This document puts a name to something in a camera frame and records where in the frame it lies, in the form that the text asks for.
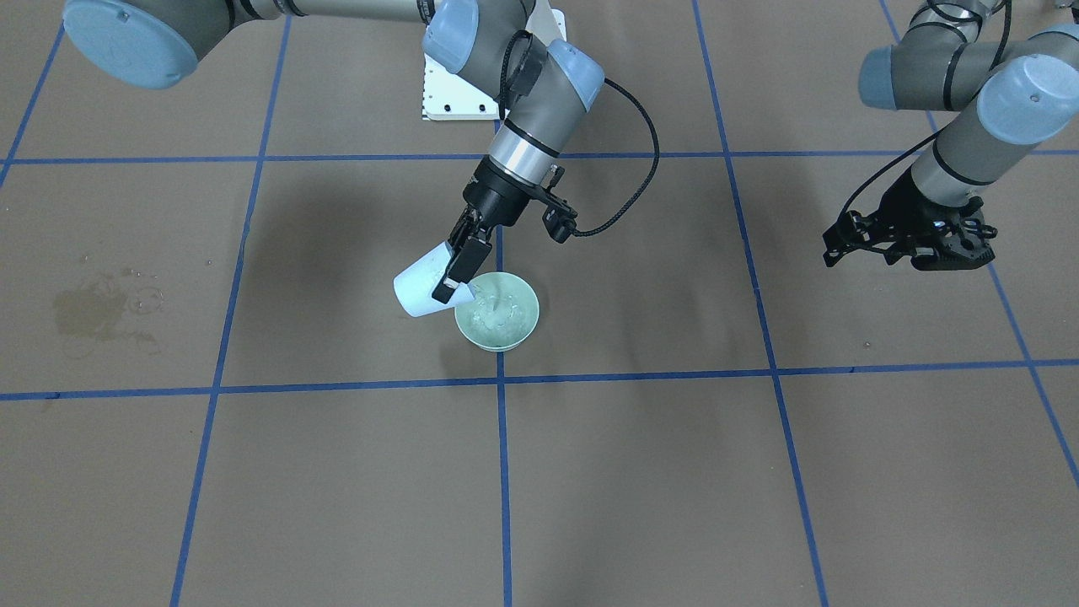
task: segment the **water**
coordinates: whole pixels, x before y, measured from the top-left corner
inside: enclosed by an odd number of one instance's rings
[[[134,344],[147,356],[163,353],[150,332],[151,315],[162,312],[165,295],[155,286],[144,286],[142,272],[123,267],[120,275],[100,273],[53,299],[56,330],[64,356],[88,358],[105,343]]]
[[[513,294],[476,288],[470,319],[476,340],[491,346],[508,346],[528,333],[528,319]]]

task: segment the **blue tape grid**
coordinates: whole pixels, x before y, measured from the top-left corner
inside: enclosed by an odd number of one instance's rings
[[[888,20],[889,28],[896,40],[899,40],[899,32],[894,20],[884,0],[879,0],[882,10]],[[994,284],[1000,295],[1001,303],[1008,315],[1016,342],[1023,354],[1023,361],[995,361],[995,362],[972,362],[972,363],[946,363],[946,364],[910,364],[910,365],[873,365],[873,367],[851,367],[851,368],[808,368],[808,369],[779,369],[776,364],[775,353],[773,350],[770,333],[768,331],[767,318],[764,311],[764,302],[760,292],[756,268],[753,261],[752,247],[749,233],[741,209],[741,198],[738,192],[737,177],[735,175],[733,158],[735,157],[779,157],[779,156],[894,156],[900,150],[779,150],[779,151],[732,151],[727,142],[726,128],[723,121],[722,108],[719,99],[719,92],[715,85],[714,72],[708,52],[708,43],[705,28],[700,16],[700,8],[697,0],[693,0],[694,15],[696,18],[697,33],[700,41],[701,54],[705,60],[709,87],[712,94],[712,101],[715,110],[716,125],[722,141],[722,151],[695,151],[695,152],[665,152],[664,157],[714,157],[723,158],[726,164],[728,178],[738,216],[739,230],[741,232],[747,264],[753,282],[754,294],[757,302],[757,315],[761,323],[762,337],[768,356],[768,369],[766,370],[736,370],[736,371],[712,371],[712,372],[677,372],[677,373],[641,373],[641,374],[591,374],[591,375],[562,375],[562,376],[520,376],[511,377],[505,373],[505,356],[496,357],[496,374],[490,378],[466,378],[466,380],[445,380],[445,381],[416,381],[416,382],[367,382],[367,383],[341,383],[341,384],[317,384],[317,385],[288,385],[288,386],[222,386],[224,362],[228,355],[229,340],[231,336],[232,322],[235,315],[236,300],[238,296],[240,281],[243,274],[244,248],[247,235],[250,230],[250,221],[255,211],[258,197],[258,189],[261,182],[262,168],[268,162],[333,162],[333,161],[438,161],[438,160],[478,160],[482,154],[447,153],[447,154],[315,154],[315,155],[270,155],[267,154],[267,146],[273,120],[273,108],[276,100],[281,74],[284,68],[285,56],[290,32],[290,19],[286,19],[285,30],[282,35],[282,42],[278,52],[277,67],[274,75],[274,83],[271,91],[270,101],[267,108],[267,115],[263,126],[262,140],[258,155],[223,155],[223,156],[160,156],[160,157],[17,157],[17,151],[25,136],[33,109],[40,97],[41,91],[52,68],[56,53],[64,38],[63,25],[58,28],[53,45],[50,50],[41,75],[30,96],[26,111],[19,123],[15,139],[13,140],[6,156],[0,168],[0,187],[3,185],[8,173],[12,166],[16,165],[57,165],[57,164],[165,164],[165,163],[215,163],[215,162],[247,162],[255,164],[255,176],[252,178],[251,192],[248,199],[247,215],[244,221],[241,246],[237,252],[236,265],[233,276],[232,291],[229,300],[229,309],[226,315],[226,325],[222,329],[221,345],[218,354],[218,363],[215,371],[214,385],[210,387],[194,388],[162,388],[145,390],[83,390],[64,392],[25,392],[0,395],[0,402],[39,401],[39,400],[81,400],[101,398],[146,398],[146,397],[209,397],[207,415],[204,425],[203,438],[200,444],[199,460],[195,469],[195,478],[192,484],[191,499],[189,503],[188,516],[185,523],[183,538],[181,541],[180,554],[177,561],[176,577],[172,594],[170,606],[179,605],[186,572],[187,558],[190,551],[191,537],[194,530],[195,515],[197,512],[199,495],[202,486],[202,479],[205,472],[206,456],[209,449],[209,441],[213,431],[216,406],[221,395],[264,395],[281,392],[317,392],[317,391],[352,391],[352,390],[395,390],[395,389],[424,389],[445,388],[459,386],[495,386],[498,394],[497,420],[500,438],[500,470],[501,470],[501,492],[502,492],[502,533],[503,533],[503,588],[504,604],[506,607],[513,605],[513,575],[511,575],[511,541],[510,541],[510,502],[509,502],[509,460],[508,460],[508,439],[507,439],[507,415],[506,415],[506,386],[509,385],[532,385],[532,384],[557,384],[557,383],[595,383],[595,382],[661,382],[661,381],[685,381],[704,378],[728,378],[728,377],[770,377],[776,392],[779,406],[780,418],[782,420],[784,439],[787,441],[788,455],[791,461],[792,475],[798,497],[800,509],[802,511],[803,524],[805,526],[806,541],[809,548],[810,557],[814,565],[814,574],[817,581],[818,594],[822,606],[828,605],[828,594],[824,584],[823,572],[820,566],[816,541],[814,539],[812,523],[809,516],[808,505],[802,483],[801,471],[797,461],[797,453],[794,445],[793,433],[787,415],[787,408],[782,392],[781,378],[786,376],[804,375],[836,375],[836,374],[877,374],[877,373],[914,373],[914,372],[946,372],[964,370],[987,370],[987,369],[1027,369],[1030,373],[1034,385],[1038,391],[1041,402],[1046,409],[1047,416],[1052,429],[1061,444],[1065,459],[1071,471],[1073,478],[1079,487],[1079,469],[1077,469],[1075,458],[1068,447],[1068,443],[1063,434],[1055,412],[1046,395],[1038,374],[1039,369],[1049,368],[1073,368],[1079,367],[1079,360],[1034,360],[1026,347],[1025,340],[1011,309],[1005,287],[996,268],[991,265],[989,272]],[[927,112],[927,118],[933,129],[937,124],[931,113]],[[1077,155],[1079,150],[1037,150],[1037,155]],[[599,152],[599,153],[565,153],[562,157],[575,160],[593,158],[648,158],[651,152]],[[504,235],[498,229],[496,263],[500,271],[504,267]]]

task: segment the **gray robot arm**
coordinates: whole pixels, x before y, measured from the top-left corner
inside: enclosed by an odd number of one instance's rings
[[[551,192],[562,173],[555,162],[605,78],[573,45],[556,40],[547,46],[524,31],[534,9],[535,0],[67,0],[64,18],[92,63],[149,88],[191,74],[248,22],[284,14],[427,24],[424,51],[513,113],[464,189],[467,204],[445,243],[446,270],[422,286],[426,305],[409,309],[419,316],[451,305],[490,253],[494,229],[513,225],[531,201],[547,205],[544,223],[555,240],[576,231],[576,211]],[[400,290],[398,296],[409,299]]]
[[[911,256],[919,270],[980,267],[994,259],[979,194],[1079,112],[1079,25],[1002,47],[976,42],[992,9],[981,0],[924,3],[896,46],[869,54],[859,91],[885,109],[959,111],[884,194],[877,211],[844,211],[824,233],[824,261],[847,252]],[[875,248],[893,243],[887,250]]]

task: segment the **black gripper mount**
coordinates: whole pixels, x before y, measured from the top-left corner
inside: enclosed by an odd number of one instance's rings
[[[555,166],[546,187],[527,184],[513,179],[484,157],[465,185],[467,204],[447,238],[452,257],[432,296],[448,303],[457,285],[475,277],[491,253],[495,226],[516,223],[531,199],[547,206],[543,221],[550,237],[560,244],[569,239],[577,227],[577,211],[551,192],[564,174],[563,167]]]
[[[889,265],[911,257],[923,271],[981,267],[996,257],[988,240],[998,233],[985,222],[983,205],[978,196],[961,207],[935,204],[907,170],[882,197],[880,208],[868,216],[848,210],[824,232],[824,264],[832,267],[848,252],[871,250]],[[877,248],[887,243],[892,243],[887,249]]]

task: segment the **white cup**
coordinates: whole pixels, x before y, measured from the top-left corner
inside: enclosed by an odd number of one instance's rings
[[[475,291],[467,282],[456,288],[449,303],[442,303],[432,296],[452,257],[453,249],[450,248],[450,243],[441,242],[394,278],[394,292],[397,293],[397,300],[410,317],[419,318],[441,313],[476,299]]]

